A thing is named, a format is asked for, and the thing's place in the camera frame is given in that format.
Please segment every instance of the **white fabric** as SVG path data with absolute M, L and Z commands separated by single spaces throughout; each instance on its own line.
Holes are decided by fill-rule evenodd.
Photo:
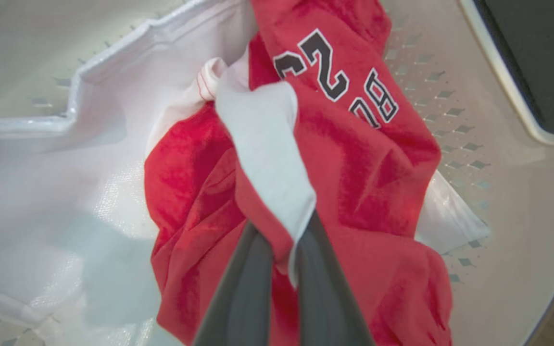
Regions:
M 172 95 L 174 98 L 172 105 L 160 115 L 153 125 L 147 142 L 146 156 L 151 153 L 176 122 L 189 118 L 198 112 L 207 101 L 215 99 L 219 77 L 227 67 L 221 58 L 210 59 L 202 66 L 196 75 L 196 80 L 185 91 Z
M 294 89 L 283 81 L 250 92 L 246 51 L 224 72 L 215 105 L 242 170 L 294 241 L 288 276 L 296 287 L 296 249 L 315 210 L 316 194 L 292 133 L 298 114 Z
M 489 228 L 457 191 L 439 171 L 435 171 L 422 204 L 415 239 L 445 254 L 490 234 Z

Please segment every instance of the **basketball jersey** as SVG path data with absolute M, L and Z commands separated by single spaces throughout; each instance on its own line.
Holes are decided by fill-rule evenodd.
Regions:
M 376 343 L 450 345 L 448 274 L 414 240 L 440 151 L 383 64 L 389 19 L 373 0 L 253 6 L 216 103 L 145 164 L 158 323 L 191 344 L 249 219 L 275 255 L 271 345 L 298 344 L 292 254 L 317 210 Z

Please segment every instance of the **black number with white outline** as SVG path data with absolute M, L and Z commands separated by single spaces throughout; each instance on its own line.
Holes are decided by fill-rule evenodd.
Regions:
M 321 31 L 315 29 L 299 42 L 298 46 L 311 66 L 315 66 L 315 64 L 319 62 L 317 83 L 326 97 L 336 102 L 344 96 L 350 87 L 350 79 L 343 70 L 331 76 L 333 49 Z M 294 76 L 298 76 L 307 70 L 303 57 L 291 51 L 286 51 L 274 57 L 273 64 L 281 79 L 284 79 L 288 72 L 292 73 Z M 362 89 L 365 90 L 369 100 L 376 106 L 376 109 L 382 116 L 383 122 L 389 123 L 393 120 L 394 116 L 399 111 L 399 105 L 394 101 L 382 81 L 378 79 L 378 72 L 375 68 L 372 68 L 369 72 Z M 361 96 L 354 98 L 354 101 L 352 101 L 349 107 L 349 111 L 358 118 L 364 118 L 374 129 L 382 127 L 380 121 L 369 107 L 369 103 Z
M 294 76 L 298 76 L 307 70 L 303 58 L 299 54 L 293 52 L 285 52 L 277 55 L 273 58 L 273 64 L 275 64 L 275 70 L 277 70 L 277 74 L 281 79 L 286 77 L 286 72 L 292 72 Z
M 393 120 L 394 115 L 399 111 L 399 105 L 396 104 L 386 86 L 378 79 L 378 72 L 375 68 L 369 72 L 365 82 L 365 92 L 375 103 L 384 122 L 389 123 Z
M 345 72 L 339 71 L 335 75 L 335 83 L 330 83 L 330 70 L 332 70 L 332 46 L 326 41 L 319 29 L 315 29 L 308 37 L 300 43 L 299 48 L 305 53 L 307 60 L 314 66 L 319 61 L 319 72 L 317 82 L 322 91 L 332 101 L 337 101 L 345 95 L 350 85 L 350 79 Z
M 369 109 L 369 105 L 367 105 L 367 101 L 363 99 L 362 97 L 356 97 L 354 99 L 354 102 L 352 102 L 352 105 L 350 105 L 350 112 L 354 114 L 357 118 L 361 118 L 361 115 L 363 118 L 373 127 L 374 129 L 379 129 L 382 127 L 378 120 L 376 119 L 376 116 L 373 115 L 373 112 L 371 109 Z

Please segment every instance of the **printed number 23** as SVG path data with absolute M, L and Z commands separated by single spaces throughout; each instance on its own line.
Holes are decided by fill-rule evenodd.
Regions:
M 343 70 L 337 72 L 334 81 L 332 76 L 332 47 L 319 29 L 315 29 L 308 37 L 299 42 L 299 48 L 305 55 L 311 66 L 315 66 L 319 61 L 319 70 L 317 73 L 317 82 L 326 97 L 332 101 L 337 101 L 345 95 L 350 85 L 350 80 Z M 295 76 L 307 70 L 302 57 L 294 52 L 284 52 L 273 59 L 275 69 L 282 79 L 286 77 L 286 72 L 291 72 Z

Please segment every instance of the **white lining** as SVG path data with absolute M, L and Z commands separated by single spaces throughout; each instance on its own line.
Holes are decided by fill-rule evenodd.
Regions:
M 207 102 L 215 99 L 219 77 L 228 68 L 221 58 L 207 61 L 191 85 L 186 88 L 156 120 L 147 139 L 145 157 L 178 121 L 185 120 L 200 111 Z
M 298 112 L 294 89 L 282 81 L 251 92 L 246 51 L 220 79 L 216 108 L 242 170 L 294 241 L 288 276 L 296 287 L 296 249 L 315 210 L 316 193 L 292 133 Z

